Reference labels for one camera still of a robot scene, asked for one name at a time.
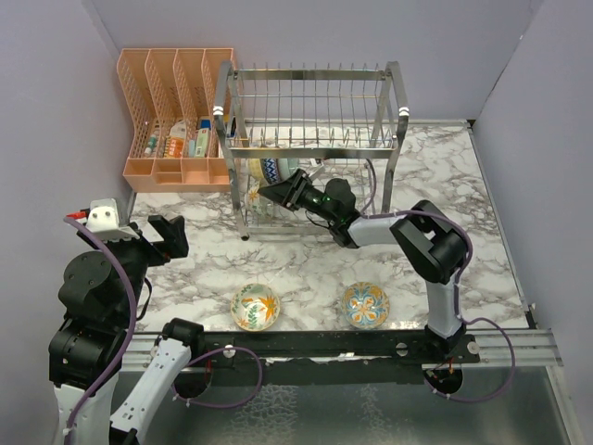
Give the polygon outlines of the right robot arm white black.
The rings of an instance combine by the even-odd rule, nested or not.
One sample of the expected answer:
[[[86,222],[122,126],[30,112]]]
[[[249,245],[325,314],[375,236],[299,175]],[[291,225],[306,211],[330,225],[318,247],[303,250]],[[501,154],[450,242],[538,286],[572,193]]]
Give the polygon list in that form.
[[[447,362],[465,334],[459,281],[473,253],[467,234],[432,202],[421,200],[410,210],[367,216],[345,179],[316,188],[301,169],[287,180],[260,188],[259,194],[291,211],[307,210],[328,223],[342,248],[397,245],[425,281],[428,300],[425,350],[435,362]]]

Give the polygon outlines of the red patterned bowl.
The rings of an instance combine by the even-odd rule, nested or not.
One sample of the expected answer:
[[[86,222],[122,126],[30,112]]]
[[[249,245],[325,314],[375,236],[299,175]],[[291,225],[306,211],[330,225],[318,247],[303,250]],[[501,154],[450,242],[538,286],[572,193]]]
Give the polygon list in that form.
[[[264,178],[269,184],[276,184],[281,180],[278,162],[276,159],[261,159],[260,166],[263,171]]]

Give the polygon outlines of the blue orange floral bowl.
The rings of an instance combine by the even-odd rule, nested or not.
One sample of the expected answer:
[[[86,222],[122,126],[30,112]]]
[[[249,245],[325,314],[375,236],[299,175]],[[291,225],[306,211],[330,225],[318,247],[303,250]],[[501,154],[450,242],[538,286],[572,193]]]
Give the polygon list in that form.
[[[347,287],[340,306],[353,327],[370,330],[381,326],[390,313],[390,300],[378,285],[357,282]]]

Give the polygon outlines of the orange flower bowl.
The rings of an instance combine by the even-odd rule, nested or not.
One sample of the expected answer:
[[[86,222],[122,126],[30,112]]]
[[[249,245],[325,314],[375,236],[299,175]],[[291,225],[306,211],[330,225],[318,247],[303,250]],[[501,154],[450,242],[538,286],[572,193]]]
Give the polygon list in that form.
[[[273,204],[259,193],[262,188],[261,182],[253,183],[246,191],[246,208],[258,218],[270,218],[272,216]]]
[[[250,283],[233,295],[230,311],[239,328],[260,332],[276,322],[281,311],[280,299],[269,286]]]

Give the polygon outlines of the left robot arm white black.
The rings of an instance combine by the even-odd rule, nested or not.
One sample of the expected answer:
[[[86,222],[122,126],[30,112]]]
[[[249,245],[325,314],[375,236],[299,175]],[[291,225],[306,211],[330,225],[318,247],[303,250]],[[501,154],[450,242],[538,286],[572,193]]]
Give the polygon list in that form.
[[[56,442],[140,444],[178,374],[204,357],[203,326],[172,319],[161,331],[155,358],[124,403],[112,410],[146,272],[187,257],[185,219],[149,216],[149,224],[161,236],[158,242],[148,241],[134,223],[94,227],[76,216],[64,221],[91,250],[68,264],[58,291],[66,313],[48,348],[49,380],[59,415]]]

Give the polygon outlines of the yellow dotted white bowl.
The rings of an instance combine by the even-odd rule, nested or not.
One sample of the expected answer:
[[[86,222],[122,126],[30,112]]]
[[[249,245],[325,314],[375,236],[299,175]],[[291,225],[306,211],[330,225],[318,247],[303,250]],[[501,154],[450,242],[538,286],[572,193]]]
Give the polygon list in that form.
[[[261,169],[260,159],[247,159],[246,165],[248,167],[249,175],[256,181],[263,181],[265,175]]]

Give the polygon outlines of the teal ribbed bowl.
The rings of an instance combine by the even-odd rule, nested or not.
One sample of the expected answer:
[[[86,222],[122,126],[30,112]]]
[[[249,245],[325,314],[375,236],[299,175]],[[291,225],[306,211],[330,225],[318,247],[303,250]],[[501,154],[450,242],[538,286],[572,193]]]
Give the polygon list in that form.
[[[277,163],[282,181],[290,178],[299,167],[299,159],[277,159]]]

